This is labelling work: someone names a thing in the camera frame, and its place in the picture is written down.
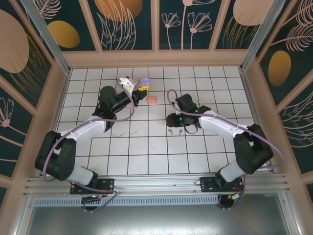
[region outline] metal base plate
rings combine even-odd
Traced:
[[[113,191],[114,179],[99,179],[97,187],[95,189]],[[72,195],[99,194],[98,192],[87,190],[87,189],[82,188],[82,187],[75,185],[75,184],[71,185],[69,193]]]
[[[215,182],[215,177],[201,177],[200,178],[201,192],[236,192],[238,188],[244,190],[243,181],[241,178],[235,179],[233,182],[227,184],[225,189],[221,189]]]

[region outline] purple cable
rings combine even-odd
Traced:
[[[184,111],[181,111],[179,110],[178,108],[175,107],[174,104],[172,104],[171,100],[170,100],[170,92],[174,92],[175,93],[175,99],[177,98],[177,92],[173,89],[170,89],[166,96],[167,96],[167,100],[168,102],[170,103],[170,105],[173,107],[173,109],[175,109],[176,111],[180,112],[181,114],[185,114],[185,115],[189,115],[189,116],[197,116],[197,117],[210,117],[210,118],[216,118],[216,119],[219,119],[221,121],[224,121],[234,127],[237,127],[238,129],[242,130],[242,131],[245,131],[247,133],[249,133],[250,135],[252,136],[255,136],[256,138],[262,140],[263,142],[267,143],[270,147],[272,147],[273,149],[276,150],[276,152],[280,155],[281,157],[281,162],[279,164],[275,164],[275,165],[267,165],[267,166],[262,166],[260,167],[259,169],[264,169],[264,168],[275,168],[275,167],[280,167],[281,165],[283,165],[285,163],[285,157],[284,155],[282,154],[282,152],[274,145],[272,144],[271,142],[269,142],[267,139],[263,138],[262,136],[248,130],[247,128],[243,128],[241,126],[239,126],[238,124],[234,124],[233,122],[221,117],[221,116],[214,116],[214,115],[211,115],[211,114],[191,114],[191,113],[187,113],[187,112],[184,112]]]
[[[92,191],[95,191],[95,192],[102,192],[102,193],[111,193],[111,192],[114,192],[115,194],[105,203],[103,204],[102,206],[100,207],[97,207],[96,209],[92,210],[92,211],[89,211],[90,213],[93,213],[93,212],[97,212],[101,209],[103,209],[107,204],[109,204],[116,196],[117,196],[117,191],[113,190],[113,191],[110,191],[110,190],[99,190],[99,189],[94,189],[94,188],[89,188],[85,185],[82,185],[80,183],[75,183],[76,185],[82,187],[82,188],[85,188],[85,189],[88,189],[88,190],[92,190]],[[90,200],[87,200],[86,202],[84,202],[83,204],[83,209],[84,209],[84,212],[88,212],[88,210],[85,208],[85,205],[89,202],[94,202],[94,201],[101,201],[101,199],[98,199],[98,198],[94,198],[94,199],[90,199]]]
[[[70,135],[71,133],[75,132],[76,130],[78,130],[79,128],[89,124],[89,123],[92,123],[92,122],[95,122],[95,121],[109,121],[109,122],[121,122],[121,121],[126,121],[128,119],[130,119],[133,115],[134,115],[134,112],[135,112],[135,103],[133,101],[133,98],[131,97],[131,95],[128,93],[127,90],[124,89],[124,87],[122,87],[120,84],[118,84],[122,89],[123,91],[126,93],[126,95],[128,96],[128,98],[130,99],[132,105],[133,105],[133,108],[132,108],[132,112],[131,114],[129,115],[129,117],[127,118],[123,118],[123,119],[119,119],[119,120],[112,120],[112,119],[106,119],[106,118],[97,118],[97,119],[93,119],[93,120],[89,120],[89,121],[86,121],[78,126],[76,126],[75,128],[73,128],[71,131],[67,132],[65,135],[63,135],[61,138],[59,138],[55,144],[52,146],[52,148],[50,149],[50,152],[48,153],[48,156],[47,156],[47,159],[45,161],[45,164],[44,164],[44,168],[43,168],[43,179],[44,180],[47,180],[47,181],[51,181],[51,180],[54,180],[55,178],[52,178],[52,179],[47,179],[46,178],[46,170],[47,170],[47,166],[48,166],[48,163],[50,161],[50,158],[52,156],[52,153],[53,151],[55,150],[55,148],[58,146],[58,144],[64,139],[66,138],[68,135]]]
[[[77,129],[79,129],[80,127],[83,127],[89,123],[92,123],[92,122],[95,122],[95,121],[109,121],[109,122],[121,122],[121,121],[126,121],[128,119],[130,119],[133,115],[134,115],[134,111],[135,111],[135,103],[133,101],[133,98],[131,97],[131,95],[128,93],[127,90],[124,89],[124,87],[122,87],[120,84],[118,84],[122,89],[123,91],[126,93],[126,95],[128,96],[128,98],[130,99],[132,105],[133,105],[133,108],[132,108],[132,112],[131,114],[129,115],[129,117],[127,118],[123,118],[123,119],[119,119],[119,120],[113,120],[113,119],[106,119],[106,118],[97,118],[97,119],[93,119],[93,120],[90,120],[90,121],[86,121],[78,126],[76,126],[74,129],[72,129],[70,132],[67,132],[65,135],[63,135],[62,137],[60,137],[56,142],[55,144],[52,146],[52,148],[50,149],[49,153],[48,153],[48,156],[47,156],[47,159],[45,161],[45,164],[44,164],[44,168],[43,168],[43,179],[45,179],[46,181],[51,181],[51,180],[54,180],[55,178],[52,178],[52,179],[47,179],[46,178],[46,170],[47,170],[47,166],[48,166],[48,163],[49,163],[49,160],[52,156],[52,153],[54,151],[54,149],[58,146],[58,144],[64,139],[66,138],[68,135],[70,135],[71,133],[75,132]],[[94,191],[94,192],[101,192],[101,193],[112,193],[114,192],[114,196],[112,196],[104,205],[100,206],[100,207],[97,207],[96,209],[90,211],[90,213],[92,212],[96,212],[96,211],[99,211],[101,210],[102,208],[104,208],[108,203],[110,203],[116,196],[117,196],[117,191],[113,190],[113,191],[110,191],[110,190],[98,190],[98,189],[94,189],[94,188],[90,188],[88,186],[85,186],[85,185],[82,185],[80,183],[76,183],[76,182],[72,182],[82,188],[85,188],[85,189],[88,189],[90,191]],[[100,199],[91,199],[91,200],[88,200],[86,201],[84,204],[83,204],[83,209],[85,212],[87,212],[86,208],[85,208],[85,205],[91,201],[98,201]]]

